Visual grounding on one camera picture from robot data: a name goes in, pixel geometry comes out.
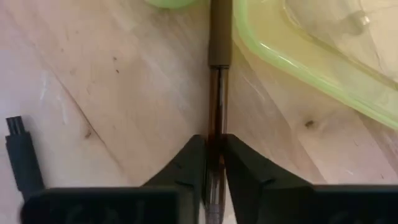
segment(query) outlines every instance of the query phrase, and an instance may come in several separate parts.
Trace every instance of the wood grain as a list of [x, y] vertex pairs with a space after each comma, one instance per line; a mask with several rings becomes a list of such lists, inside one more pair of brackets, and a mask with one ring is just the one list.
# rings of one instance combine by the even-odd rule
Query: wood grain
[[[206, 132], [206, 1], [0, 0], [0, 28], [0, 118], [23, 116], [49, 187], [141, 185]], [[235, 41], [229, 132], [312, 182], [398, 182], [395, 131]], [[0, 223], [17, 223], [0, 139]]]

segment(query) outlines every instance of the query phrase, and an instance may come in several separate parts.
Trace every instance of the clear plastic container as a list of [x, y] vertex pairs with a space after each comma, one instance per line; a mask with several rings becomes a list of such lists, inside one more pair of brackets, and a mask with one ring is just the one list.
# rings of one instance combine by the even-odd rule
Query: clear plastic container
[[398, 129], [397, 1], [234, 0], [234, 17], [264, 61]]

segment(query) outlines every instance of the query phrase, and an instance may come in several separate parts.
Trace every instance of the brown plastic cap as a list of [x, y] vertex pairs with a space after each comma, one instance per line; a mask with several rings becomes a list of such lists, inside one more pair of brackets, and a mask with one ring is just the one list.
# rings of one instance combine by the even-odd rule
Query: brown plastic cap
[[232, 53], [232, 0], [211, 0], [209, 66], [230, 65]]

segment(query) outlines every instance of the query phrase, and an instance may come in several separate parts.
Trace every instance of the amber tube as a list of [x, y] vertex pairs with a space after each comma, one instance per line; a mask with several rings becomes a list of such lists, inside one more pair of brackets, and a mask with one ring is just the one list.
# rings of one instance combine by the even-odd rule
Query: amber tube
[[211, 0], [208, 64], [210, 111], [206, 162], [206, 224], [221, 224], [225, 206], [222, 140], [226, 134], [228, 70], [232, 51], [232, 0]]

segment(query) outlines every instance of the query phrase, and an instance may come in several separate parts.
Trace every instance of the black plug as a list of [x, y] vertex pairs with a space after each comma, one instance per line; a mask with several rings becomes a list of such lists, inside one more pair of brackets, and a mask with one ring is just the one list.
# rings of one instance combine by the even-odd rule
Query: black plug
[[6, 136], [7, 152], [18, 190], [24, 200], [43, 190], [44, 184], [40, 173], [35, 149], [30, 133], [25, 131], [22, 118], [7, 118], [10, 135]]

